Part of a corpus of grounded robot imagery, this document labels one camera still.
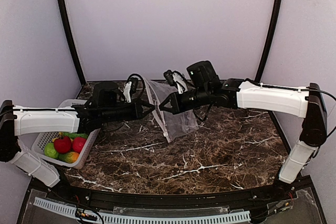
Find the clear zip top bag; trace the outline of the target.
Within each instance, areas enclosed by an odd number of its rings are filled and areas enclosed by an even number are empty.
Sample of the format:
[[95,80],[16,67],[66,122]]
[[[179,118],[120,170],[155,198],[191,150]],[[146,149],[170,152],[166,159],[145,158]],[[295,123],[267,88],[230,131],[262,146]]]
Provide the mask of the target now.
[[159,109],[161,102],[163,102],[169,94],[177,91],[176,87],[147,79],[144,79],[144,83],[149,103],[155,107],[152,114],[162,129],[163,135],[168,143],[177,137],[193,133],[199,129],[196,117],[192,111],[173,115],[172,113]]

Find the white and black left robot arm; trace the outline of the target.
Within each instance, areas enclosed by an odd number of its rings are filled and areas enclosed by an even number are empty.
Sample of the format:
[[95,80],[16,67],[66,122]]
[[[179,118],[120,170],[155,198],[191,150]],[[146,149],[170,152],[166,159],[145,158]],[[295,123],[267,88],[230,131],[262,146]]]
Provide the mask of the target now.
[[128,81],[124,90],[113,81],[102,82],[94,86],[84,104],[58,108],[27,108],[5,100],[1,105],[1,162],[11,163],[54,187],[61,180],[56,167],[34,154],[19,136],[45,132],[89,134],[105,123],[143,119],[155,107],[140,95],[133,98],[136,88],[134,81]]

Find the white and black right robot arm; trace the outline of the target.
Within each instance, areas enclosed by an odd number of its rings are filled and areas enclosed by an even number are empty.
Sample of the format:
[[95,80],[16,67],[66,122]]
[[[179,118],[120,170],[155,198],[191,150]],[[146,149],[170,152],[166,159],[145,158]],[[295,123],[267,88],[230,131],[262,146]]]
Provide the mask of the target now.
[[161,111],[180,114],[201,106],[229,109],[260,109],[290,114],[303,119],[302,131],[288,158],[282,165],[279,181],[291,184],[301,170],[333,133],[328,131],[327,110],[323,100],[325,91],[311,83],[308,87],[284,87],[258,83],[251,79],[227,79],[221,82],[211,62],[190,65],[188,81],[177,71],[164,73],[169,85],[178,91],[160,103]]

